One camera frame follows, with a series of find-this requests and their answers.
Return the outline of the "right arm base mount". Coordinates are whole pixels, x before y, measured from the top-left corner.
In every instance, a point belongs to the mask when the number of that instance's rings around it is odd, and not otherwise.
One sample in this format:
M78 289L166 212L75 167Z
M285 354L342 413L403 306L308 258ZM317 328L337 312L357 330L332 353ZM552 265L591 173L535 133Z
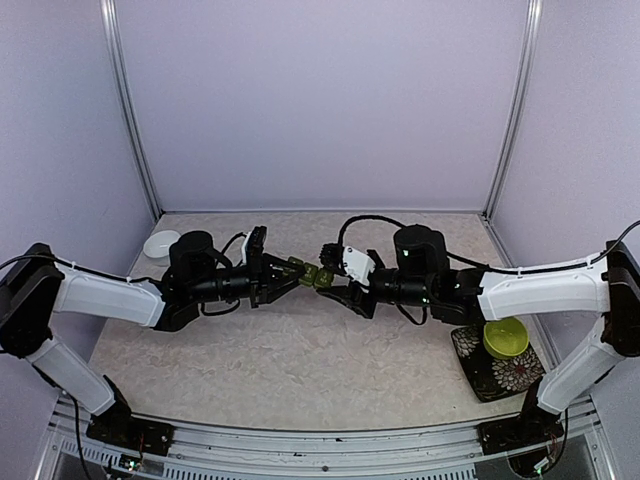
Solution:
M564 435L563 426L555 418L539 421L510 417L483 422L477 430L484 455L516 450Z

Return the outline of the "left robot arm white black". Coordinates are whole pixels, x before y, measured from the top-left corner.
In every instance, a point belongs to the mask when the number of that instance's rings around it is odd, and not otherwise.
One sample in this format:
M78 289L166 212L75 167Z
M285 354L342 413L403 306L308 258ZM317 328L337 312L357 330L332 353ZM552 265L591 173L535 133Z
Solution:
M95 272L36 243L3 265L8 272L1 281L1 348L101 416L102 430L115 442L133 443L139 421L124 410L128 405L116 386L53 334L52 315L87 314L177 332L207 303L270 304L298 286L305 268L264 252L265 238L265 227L254 228L244 240L241 264L235 265L215 249L209 233L187 232L170 246L169 267L159 280Z

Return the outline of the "green weekly pill organizer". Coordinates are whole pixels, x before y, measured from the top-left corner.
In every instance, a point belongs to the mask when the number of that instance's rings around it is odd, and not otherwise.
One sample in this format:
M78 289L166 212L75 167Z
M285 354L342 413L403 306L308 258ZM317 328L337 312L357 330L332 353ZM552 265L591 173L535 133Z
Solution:
M305 269L305 274L299 279L299 284L308 288L329 288L334 281L334 274L324 267L304 262L301 259L290 256L290 263L301 265Z

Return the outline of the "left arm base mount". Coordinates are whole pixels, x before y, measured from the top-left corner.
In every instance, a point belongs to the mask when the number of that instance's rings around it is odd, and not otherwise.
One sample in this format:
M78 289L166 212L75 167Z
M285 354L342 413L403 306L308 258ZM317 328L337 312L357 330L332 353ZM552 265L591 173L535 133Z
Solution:
M135 416L93 417L86 436L105 444L142 454L167 456L173 441L174 427L168 423Z

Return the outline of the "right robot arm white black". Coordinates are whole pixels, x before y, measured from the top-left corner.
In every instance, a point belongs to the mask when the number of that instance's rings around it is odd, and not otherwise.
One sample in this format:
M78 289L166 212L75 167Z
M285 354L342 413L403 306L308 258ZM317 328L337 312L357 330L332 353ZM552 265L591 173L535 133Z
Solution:
M616 239L583 259L521 269L468 261L450 266L454 254L444 235L424 225L400 227L393 236L397 265L376 251L361 252L342 240L323 246L320 261L347 278L319 294L370 319L378 304L420 308L446 324L489 325L507 317L586 311L599 318L588 336L558 367L528 390L511 426L523 444L535 442L571 401L618 363L639 354L639 265Z

